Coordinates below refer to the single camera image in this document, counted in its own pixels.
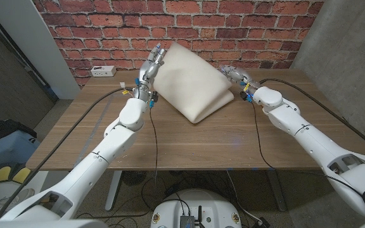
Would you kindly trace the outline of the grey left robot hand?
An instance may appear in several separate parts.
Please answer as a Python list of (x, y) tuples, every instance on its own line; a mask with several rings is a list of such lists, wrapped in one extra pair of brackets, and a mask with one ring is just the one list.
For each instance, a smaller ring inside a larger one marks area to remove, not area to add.
[(134, 89), (135, 98), (145, 102), (150, 99), (151, 87), (160, 67), (164, 64), (163, 57), (165, 53), (166, 51), (161, 48), (160, 43), (150, 51), (148, 58), (139, 69), (139, 77), (136, 79)]

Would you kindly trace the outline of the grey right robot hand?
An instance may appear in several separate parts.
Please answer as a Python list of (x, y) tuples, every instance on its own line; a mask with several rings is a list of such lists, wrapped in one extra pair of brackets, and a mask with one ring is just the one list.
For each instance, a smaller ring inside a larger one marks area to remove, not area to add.
[(261, 88), (260, 83), (254, 80), (244, 69), (222, 65), (220, 71), (230, 82), (240, 85), (242, 88), (241, 93), (244, 93), (246, 97), (252, 97), (255, 91)]

